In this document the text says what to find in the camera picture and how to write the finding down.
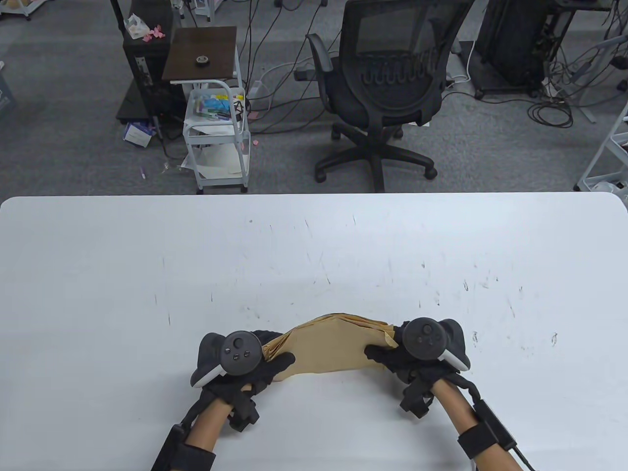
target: office chair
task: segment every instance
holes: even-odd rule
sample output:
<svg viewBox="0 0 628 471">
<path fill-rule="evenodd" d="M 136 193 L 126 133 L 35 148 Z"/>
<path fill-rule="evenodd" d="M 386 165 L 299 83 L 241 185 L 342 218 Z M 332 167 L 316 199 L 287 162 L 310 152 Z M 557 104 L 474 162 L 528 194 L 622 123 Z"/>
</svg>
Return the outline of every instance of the office chair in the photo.
<svg viewBox="0 0 628 471">
<path fill-rule="evenodd" d="M 318 35 L 307 36 L 323 105 L 344 121 L 332 125 L 332 139 L 342 134 L 357 146 L 319 161 L 317 182 L 331 167 L 366 160 L 383 193 L 382 159 L 420 165 L 436 178 L 432 159 L 387 142 L 403 137 L 402 124 L 422 126 L 440 110 L 449 51 L 473 2 L 349 0 L 334 58 Z"/>
</svg>

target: paper envelope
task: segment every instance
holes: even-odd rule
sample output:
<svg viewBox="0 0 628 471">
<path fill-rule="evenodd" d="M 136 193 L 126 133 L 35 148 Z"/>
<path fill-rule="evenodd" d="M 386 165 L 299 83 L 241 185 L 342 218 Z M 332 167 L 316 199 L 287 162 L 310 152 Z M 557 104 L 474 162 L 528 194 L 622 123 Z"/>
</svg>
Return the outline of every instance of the paper envelope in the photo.
<svg viewBox="0 0 628 471">
<path fill-rule="evenodd" d="M 394 327 L 385 322 L 349 314 L 329 314 L 301 324 L 264 345 L 264 358 L 272 360 L 292 352 L 296 361 L 274 380 L 293 374 L 327 373 L 377 366 L 364 355 L 366 345 L 397 347 Z"/>
</svg>

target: forearm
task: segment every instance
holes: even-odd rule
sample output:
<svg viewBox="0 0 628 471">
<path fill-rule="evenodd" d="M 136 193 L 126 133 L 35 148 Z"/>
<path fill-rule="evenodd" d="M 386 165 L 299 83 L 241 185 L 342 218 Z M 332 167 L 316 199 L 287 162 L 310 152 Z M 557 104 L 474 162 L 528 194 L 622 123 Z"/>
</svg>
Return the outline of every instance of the forearm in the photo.
<svg viewBox="0 0 628 471">
<path fill-rule="evenodd" d="M 434 383 L 432 393 L 449 415 L 459 435 L 478 424 L 471 405 L 453 384 L 441 379 Z M 475 463 L 480 471 L 522 471 L 512 455 L 499 445 L 484 450 L 476 456 Z"/>
<path fill-rule="evenodd" d="M 220 430 L 232 409 L 231 405 L 221 399 L 216 399 L 198 416 L 185 443 L 212 452 Z"/>
</svg>

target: floor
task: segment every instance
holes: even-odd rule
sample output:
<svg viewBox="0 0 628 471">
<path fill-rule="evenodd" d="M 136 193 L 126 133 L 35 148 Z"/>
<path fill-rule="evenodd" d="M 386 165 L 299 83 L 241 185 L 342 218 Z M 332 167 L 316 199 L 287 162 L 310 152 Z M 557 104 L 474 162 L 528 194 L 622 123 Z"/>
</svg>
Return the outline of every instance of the floor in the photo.
<svg viewBox="0 0 628 471">
<path fill-rule="evenodd" d="M 286 2 L 296 4 L 296 0 Z M 123 7 L 128 1 L 121 1 Z M 459 37 L 473 39 L 486 0 L 477 0 Z M 328 44 L 336 37 L 344 2 L 330 2 L 319 10 L 311 27 Z M 263 70 L 294 60 L 317 8 L 305 0 L 295 12 L 283 11 L 256 59 L 253 77 Z M 236 24 L 244 39 L 248 3 L 225 0 L 218 10 L 219 24 Z M 277 15 L 263 0 L 254 21 L 253 49 Z M 602 36 L 604 14 L 579 14 L 565 40 L 569 57 L 576 57 Z M 307 57 L 305 49 L 302 57 Z M 191 171 L 166 159 L 154 139 L 146 149 L 122 141 L 115 120 L 131 80 L 121 47 L 121 36 L 109 2 L 57 0 L 46 3 L 30 22 L 17 15 L 0 18 L 0 60 L 19 108 L 0 122 L 0 202 L 17 195 L 142 195 L 190 194 L 195 191 Z M 462 70 L 450 61 L 452 70 Z M 277 83 L 282 70 L 267 75 Z M 617 95 L 614 74 L 590 94 L 591 101 Z M 460 90 L 468 90 L 458 85 Z M 286 82 L 276 103 L 297 98 L 303 83 Z M 316 96 L 315 87 L 306 96 Z M 535 124 L 525 103 L 484 104 L 464 95 L 448 97 L 430 127 L 405 127 L 399 145 L 433 157 L 439 175 L 426 181 L 422 171 L 404 164 L 386 165 L 389 192 L 510 192 L 568 191 L 577 181 L 628 96 L 592 107 L 599 123 L 590 124 L 575 112 L 571 129 Z M 285 114 L 280 108 L 256 129 Z M 301 103 L 273 129 L 297 126 L 322 109 L 318 100 Z M 333 116 L 324 115 L 304 131 L 258 137 L 252 157 L 249 193 L 345 193 L 371 191 L 365 163 L 330 172 L 324 184 L 313 179 L 317 160 L 348 146 L 330 140 Z M 183 157 L 181 143 L 168 147 Z M 613 169 L 603 161 L 600 171 Z M 146 179 L 141 176 L 144 168 Z M 237 193 L 237 190 L 216 190 Z"/>
</svg>

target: hand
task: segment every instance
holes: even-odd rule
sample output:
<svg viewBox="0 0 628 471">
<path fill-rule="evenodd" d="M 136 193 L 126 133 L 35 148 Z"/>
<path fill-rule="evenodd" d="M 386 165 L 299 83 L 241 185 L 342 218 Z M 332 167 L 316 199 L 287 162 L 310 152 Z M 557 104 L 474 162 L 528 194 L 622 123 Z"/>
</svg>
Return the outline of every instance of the hand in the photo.
<svg viewBox="0 0 628 471">
<path fill-rule="evenodd" d="M 267 344 L 271 340 L 276 339 L 281 334 L 278 332 L 270 332 L 267 330 L 256 330 L 253 334 L 259 339 L 262 345 Z M 244 392 L 249 398 L 261 393 L 273 381 L 273 378 L 288 368 L 295 362 L 295 356 L 292 353 L 284 353 L 271 362 L 262 361 L 250 373 L 242 376 L 218 376 L 203 387 L 203 390 L 212 392 L 215 396 L 225 401 L 227 404 L 234 405 L 234 398 L 240 391 Z"/>
<path fill-rule="evenodd" d="M 403 345 L 403 331 L 409 322 L 394 328 L 394 340 L 399 347 L 390 349 L 378 345 L 367 345 L 364 354 L 395 373 L 400 380 L 410 384 L 419 379 L 423 389 L 429 391 L 436 381 L 457 371 L 446 362 L 439 360 L 423 361 L 413 357 Z"/>
<path fill-rule="evenodd" d="M 253 334 L 262 345 L 279 337 L 278 332 L 256 330 Z M 207 371 L 215 366 L 215 353 L 212 350 L 222 345 L 225 337 L 215 333 L 207 334 L 201 342 L 198 356 L 198 368 L 192 375 L 190 382 L 195 384 Z M 233 414 L 229 417 L 231 427 L 242 431 L 249 423 L 255 423 L 259 414 L 255 409 L 255 402 L 251 399 L 262 392 L 273 381 L 273 378 L 295 362 L 292 353 L 284 353 L 271 362 L 262 358 L 257 367 L 250 373 L 241 376 L 217 376 L 203 386 L 200 399 L 188 411 L 183 420 L 184 425 L 190 425 L 207 406 L 217 398 L 233 407 Z"/>
</svg>

